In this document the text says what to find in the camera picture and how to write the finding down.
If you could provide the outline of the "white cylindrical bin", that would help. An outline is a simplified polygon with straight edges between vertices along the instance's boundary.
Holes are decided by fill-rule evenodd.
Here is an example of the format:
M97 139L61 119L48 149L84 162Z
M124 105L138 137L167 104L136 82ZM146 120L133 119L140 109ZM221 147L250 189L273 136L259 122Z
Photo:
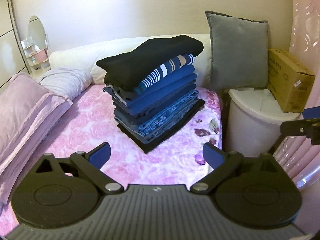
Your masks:
M268 89L231 89L225 147L246 157L268 152L280 137L280 125L298 118L284 113Z

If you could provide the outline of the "grey square cushion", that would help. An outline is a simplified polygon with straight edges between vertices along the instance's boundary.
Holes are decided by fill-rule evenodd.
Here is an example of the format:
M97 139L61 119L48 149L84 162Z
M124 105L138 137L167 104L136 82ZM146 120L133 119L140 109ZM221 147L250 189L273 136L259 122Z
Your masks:
M213 90L264 88L268 82L269 24L205 11L209 25Z

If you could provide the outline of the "pink rose bed sheet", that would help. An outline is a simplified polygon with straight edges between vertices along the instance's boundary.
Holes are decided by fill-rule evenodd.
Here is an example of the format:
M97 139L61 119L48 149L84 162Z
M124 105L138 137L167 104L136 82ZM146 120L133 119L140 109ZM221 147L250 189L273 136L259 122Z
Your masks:
M28 155L18 179L22 180L44 153L67 158L107 142L111 157L101 170L120 184L191 186L209 171L203 145L222 144L220 98L206 88L198 87L197 92L204 105L179 131L155 145L143 144L122 131L114 119L111 96L101 85L92 85L73 100L71 108Z

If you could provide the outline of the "lilac pillow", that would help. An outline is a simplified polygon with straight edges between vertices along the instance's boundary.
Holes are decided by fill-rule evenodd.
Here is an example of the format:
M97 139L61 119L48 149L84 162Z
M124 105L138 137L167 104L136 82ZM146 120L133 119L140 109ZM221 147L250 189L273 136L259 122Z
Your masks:
M71 107L25 73L15 74L1 94L1 204L32 153Z
M73 101L92 83L91 74L75 68L51 69L36 79L51 92Z

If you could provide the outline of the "grey folded garment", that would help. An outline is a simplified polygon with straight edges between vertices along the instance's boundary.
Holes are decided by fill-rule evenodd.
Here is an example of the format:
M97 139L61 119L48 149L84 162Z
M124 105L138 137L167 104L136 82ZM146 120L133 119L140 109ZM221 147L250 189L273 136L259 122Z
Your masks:
M112 95L114 98L116 98L116 100L118 100L124 106L131 105L136 100L136 96L137 96L135 93L124 91L119 87L113 86L113 85L106 85L103 88L103 91Z

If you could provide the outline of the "black folded bottom garment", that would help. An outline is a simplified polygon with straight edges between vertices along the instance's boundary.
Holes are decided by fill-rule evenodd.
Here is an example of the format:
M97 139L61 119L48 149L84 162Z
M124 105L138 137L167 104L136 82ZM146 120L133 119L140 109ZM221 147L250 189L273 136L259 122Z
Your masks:
M175 133L177 133L183 126L185 126L193 117L194 115L201 110L204 106L205 101L199 99L191 109L185 113L184 116L180 118L174 125L169 125L168 129L165 129L163 132L160 133L159 136L154 137L150 142L143 143L140 139L135 137L127 128L123 125L118 124L117 127L125 133L133 142L140 148L145 154L148 154L150 151L155 149L158 145L160 145L163 141L169 139Z

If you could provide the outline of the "blue white striped garment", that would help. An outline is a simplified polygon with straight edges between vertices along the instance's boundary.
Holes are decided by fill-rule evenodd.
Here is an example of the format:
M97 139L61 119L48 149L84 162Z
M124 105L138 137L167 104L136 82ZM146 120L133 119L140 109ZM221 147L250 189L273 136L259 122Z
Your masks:
M133 89L135 95L142 94L146 89L185 65L193 64L195 58L191 54L178 55L156 67L139 85Z

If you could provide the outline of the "white vanity shelf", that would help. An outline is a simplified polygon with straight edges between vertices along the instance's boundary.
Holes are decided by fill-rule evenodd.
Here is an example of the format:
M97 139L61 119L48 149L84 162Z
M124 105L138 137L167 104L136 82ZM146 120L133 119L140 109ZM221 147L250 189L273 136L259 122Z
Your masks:
M44 46L39 47L31 41L31 38L26 38L21 41L21 45L33 74L41 70L43 72L50 70L47 40L44 40Z

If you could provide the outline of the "white wardrobe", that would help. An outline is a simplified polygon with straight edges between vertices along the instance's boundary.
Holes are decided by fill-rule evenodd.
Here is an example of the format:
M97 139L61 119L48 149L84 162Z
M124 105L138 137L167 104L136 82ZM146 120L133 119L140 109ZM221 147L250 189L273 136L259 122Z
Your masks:
M11 0L0 0L0 57L1 57L1 92L4 92L13 75L29 74L29 68L20 44Z

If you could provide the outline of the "black zip jacket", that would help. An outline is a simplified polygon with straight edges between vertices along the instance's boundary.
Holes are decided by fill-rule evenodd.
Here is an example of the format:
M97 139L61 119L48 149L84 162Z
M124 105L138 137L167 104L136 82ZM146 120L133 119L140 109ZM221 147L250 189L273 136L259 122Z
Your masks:
M96 65L107 72L106 84L131 91L161 64L183 54L197 57L203 48L201 41L187 35L152 38L131 52L100 59Z

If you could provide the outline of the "brown cardboard box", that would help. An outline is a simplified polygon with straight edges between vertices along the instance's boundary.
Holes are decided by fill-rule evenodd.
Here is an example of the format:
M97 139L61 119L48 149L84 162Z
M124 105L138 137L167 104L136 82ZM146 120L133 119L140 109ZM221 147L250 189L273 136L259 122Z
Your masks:
M268 50L268 88L283 112L300 113L311 93L315 75L288 51Z

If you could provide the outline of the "round mirror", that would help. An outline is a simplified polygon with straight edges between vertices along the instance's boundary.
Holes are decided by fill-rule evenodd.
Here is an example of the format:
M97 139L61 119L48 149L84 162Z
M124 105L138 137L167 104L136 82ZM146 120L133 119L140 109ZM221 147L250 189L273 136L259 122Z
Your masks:
M31 16L29 19L28 37L32 40L32 43L35 45L35 47L39 48L39 50L48 50L46 32L42 22L36 15Z

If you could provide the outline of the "white padded headboard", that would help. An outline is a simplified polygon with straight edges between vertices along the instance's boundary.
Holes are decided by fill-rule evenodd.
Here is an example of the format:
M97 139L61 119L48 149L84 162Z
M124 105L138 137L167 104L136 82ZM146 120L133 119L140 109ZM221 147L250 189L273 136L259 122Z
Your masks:
M204 46L203 52L195 57L193 66L195 67L195 73L197 74L197 86L208 88L211 63L210 36L208 34L190 34L189 36L201 41ZM83 70L88 74L91 74L94 84L102 84L104 83L106 71L96 65L98 60L121 53L131 52L139 45L152 38L155 37L121 38L62 51L55 51L51 53L49 63L52 69L65 67Z

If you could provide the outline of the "pink curtain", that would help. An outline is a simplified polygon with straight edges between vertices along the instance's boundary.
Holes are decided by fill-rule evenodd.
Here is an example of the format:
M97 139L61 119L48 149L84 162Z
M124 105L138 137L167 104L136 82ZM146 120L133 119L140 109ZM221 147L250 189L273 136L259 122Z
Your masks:
M303 70L290 74L288 103L303 102L300 107L319 106L319 0L293 0L290 48L287 55ZM319 232L319 146L302 135L285 137L274 158L302 194L303 204L295 220L306 234Z

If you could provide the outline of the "royal blue folded garment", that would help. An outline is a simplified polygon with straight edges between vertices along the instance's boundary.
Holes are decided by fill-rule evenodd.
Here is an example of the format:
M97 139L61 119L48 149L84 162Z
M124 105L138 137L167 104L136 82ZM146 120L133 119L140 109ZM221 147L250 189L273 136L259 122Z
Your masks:
M194 71L195 67L193 65L186 65L169 74L148 88L137 98L137 101L124 107L124 111L131 116L139 116L156 108L185 87L194 84L197 78L197 74Z

